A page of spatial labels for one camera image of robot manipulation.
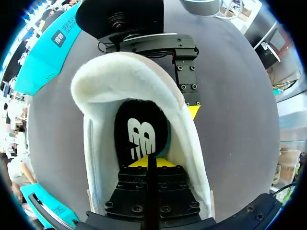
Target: bolt hole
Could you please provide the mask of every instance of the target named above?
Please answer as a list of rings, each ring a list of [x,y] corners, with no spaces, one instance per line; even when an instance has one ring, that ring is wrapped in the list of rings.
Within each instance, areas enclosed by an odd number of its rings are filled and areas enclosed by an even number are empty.
[[[141,205],[136,205],[132,208],[132,211],[136,213],[143,212],[143,207]]]
[[[107,202],[105,203],[105,208],[106,208],[106,209],[113,208],[113,203],[112,203],[111,201],[107,201]]]
[[[164,212],[164,213],[168,213],[171,211],[171,208],[167,205],[164,205],[162,208],[161,208],[161,212]]]

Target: sneaker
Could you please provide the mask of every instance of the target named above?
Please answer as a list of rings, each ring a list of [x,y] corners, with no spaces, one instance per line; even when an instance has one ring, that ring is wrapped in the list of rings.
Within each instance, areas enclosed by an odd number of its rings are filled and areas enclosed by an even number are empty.
[[[182,165],[200,203],[200,217],[212,217],[209,183],[193,119],[176,83],[146,57],[116,52],[84,64],[71,83],[84,113],[84,154],[93,212],[118,183],[122,166],[150,154],[163,164]]]

